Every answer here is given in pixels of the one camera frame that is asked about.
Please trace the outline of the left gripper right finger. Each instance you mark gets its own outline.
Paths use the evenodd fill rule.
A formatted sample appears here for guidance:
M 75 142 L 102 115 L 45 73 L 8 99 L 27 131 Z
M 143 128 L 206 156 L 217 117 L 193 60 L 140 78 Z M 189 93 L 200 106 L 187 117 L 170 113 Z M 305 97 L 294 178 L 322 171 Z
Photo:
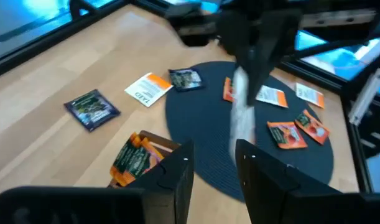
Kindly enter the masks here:
M 380 224 L 380 193 L 342 193 L 244 139 L 236 167 L 252 224 Z

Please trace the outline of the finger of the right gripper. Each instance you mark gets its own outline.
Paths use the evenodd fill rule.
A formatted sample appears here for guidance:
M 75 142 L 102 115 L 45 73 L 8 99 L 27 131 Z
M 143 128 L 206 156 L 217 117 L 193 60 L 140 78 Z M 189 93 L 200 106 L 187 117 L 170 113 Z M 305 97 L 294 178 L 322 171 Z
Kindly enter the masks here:
M 261 86 L 284 55 L 294 51 L 294 40 L 301 20 L 301 12 L 262 14 L 259 38 L 248 51 L 247 104 L 254 103 Z
M 227 54 L 235 56 L 239 66 L 245 66 L 249 47 L 249 22 L 242 15 L 222 15 L 217 22 L 220 44 Z

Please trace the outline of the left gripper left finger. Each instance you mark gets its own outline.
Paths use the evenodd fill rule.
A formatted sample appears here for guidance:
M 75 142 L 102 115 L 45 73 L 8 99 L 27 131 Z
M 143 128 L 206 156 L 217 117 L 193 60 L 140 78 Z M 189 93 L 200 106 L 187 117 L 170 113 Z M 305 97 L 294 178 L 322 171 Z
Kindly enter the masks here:
M 0 224 L 186 224 L 193 143 L 126 187 L 25 186 L 0 194 Z

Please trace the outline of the white orange Tazo tea bag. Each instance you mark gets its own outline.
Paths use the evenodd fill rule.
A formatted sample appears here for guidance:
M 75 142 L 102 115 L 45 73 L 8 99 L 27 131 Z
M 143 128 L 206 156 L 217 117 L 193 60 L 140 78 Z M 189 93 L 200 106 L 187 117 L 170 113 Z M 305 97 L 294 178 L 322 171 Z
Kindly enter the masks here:
M 301 83 L 296 83 L 295 92 L 297 97 L 303 99 L 309 103 L 314 104 L 320 108 L 325 107 L 324 95 L 317 90 L 314 90 Z
M 256 96 L 257 101 L 287 108 L 287 100 L 282 90 L 263 85 Z
M 171 83 L 150 72 L 128 86 L 125 92 L 149 108 L 172 87 Z

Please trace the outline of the blackcurrant tea bag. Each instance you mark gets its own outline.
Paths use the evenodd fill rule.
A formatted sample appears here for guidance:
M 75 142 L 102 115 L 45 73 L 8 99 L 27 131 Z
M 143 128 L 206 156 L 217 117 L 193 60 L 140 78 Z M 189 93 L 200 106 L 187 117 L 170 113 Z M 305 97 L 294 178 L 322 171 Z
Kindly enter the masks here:
M 169 70 L 171 82 L 176 91 L 191 91 L 205 86 L 200 74 L 191 68 Z
M 64 107 L 89 132 L 121 114 L 97 89 L 65 103 Z

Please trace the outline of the wooden tea organiser box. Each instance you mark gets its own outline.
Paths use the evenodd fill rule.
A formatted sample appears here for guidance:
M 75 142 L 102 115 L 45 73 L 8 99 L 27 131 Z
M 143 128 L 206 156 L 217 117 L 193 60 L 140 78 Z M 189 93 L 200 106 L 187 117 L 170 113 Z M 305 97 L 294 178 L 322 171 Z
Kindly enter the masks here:
M 164 158 L 166 158 L 167 156 L 169 156 L 172 153 L 172 151 L 176 150 L 180 146 L 179 144 L 177 144 L 177 143 L 175 143 L 175 142 L 173 142 L 173 141 L 171 141 L 169 139 L 163 138 L 161 136 L 158 136 L 158 135 L 156 135 L 154 133 L 150 133 L 150 132 L 145 131 L 145 130 L 142 130 L 140 133 L 137 133 L 137 135 L 140 137 L 141 141 L 144 138 L 148 138 L 149 141 L 151 142 L 151 144 L 164 156 Z M 125 187 L 125 186 L 119 185 L 111 177 L 111 181 L 110 181 L 108 187 L 109 188 L 113 188 L 113 189 L 120 189 L 120 188 Z

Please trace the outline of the round dark woven placemat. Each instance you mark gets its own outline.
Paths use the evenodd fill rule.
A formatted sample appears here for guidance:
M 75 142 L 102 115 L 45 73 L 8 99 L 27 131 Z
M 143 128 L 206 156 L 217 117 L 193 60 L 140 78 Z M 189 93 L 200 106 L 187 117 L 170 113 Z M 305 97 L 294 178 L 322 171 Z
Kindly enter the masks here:
M 233 77 L 233 62 L 205 62 L 194 65 L 205 87 L 192 91 L 170 90 L 166 97 L 165 115 L 170 137 L 177 143 L 194 143 L 195 172 L 208 184 L 224 194 L 243 202 L 237 169 L 229 153 L 231 103 L 223 99 L 225 78 Z M 319 144 L 309 135 L 302 137 L 305 149 L 279 149 L 267 122 L 293 121 L 303 110 L 315 112 L 298 98 L 290 87 L 274 77 L 265 82 L 268 87 L 285 93 L 288 108 L 255 102 L 256 144 L 262 150 L 291 164 L 303 173 L 328 184 L 333 173 L 333 149 L 330 141 Z

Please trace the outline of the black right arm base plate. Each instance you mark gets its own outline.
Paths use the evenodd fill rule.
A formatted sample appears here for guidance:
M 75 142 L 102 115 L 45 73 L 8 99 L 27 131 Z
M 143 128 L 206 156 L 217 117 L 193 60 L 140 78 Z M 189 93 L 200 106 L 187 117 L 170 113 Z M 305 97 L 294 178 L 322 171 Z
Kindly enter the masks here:
M 164 18 L 177 37 L 187 47 L 204 47 L 221 37 L 216 28 L 220 13 L 218 4 L 205 1 L 189 1 L 171 5 Z

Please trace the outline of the silver metal bracket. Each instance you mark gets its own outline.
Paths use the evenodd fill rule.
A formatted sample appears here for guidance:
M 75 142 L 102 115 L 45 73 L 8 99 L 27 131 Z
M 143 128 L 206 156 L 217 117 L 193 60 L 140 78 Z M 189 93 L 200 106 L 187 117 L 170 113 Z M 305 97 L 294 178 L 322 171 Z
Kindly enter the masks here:
M 358 126 L 380 88 L 380 68 L 372 73 L 348 114 L 349 122 Z

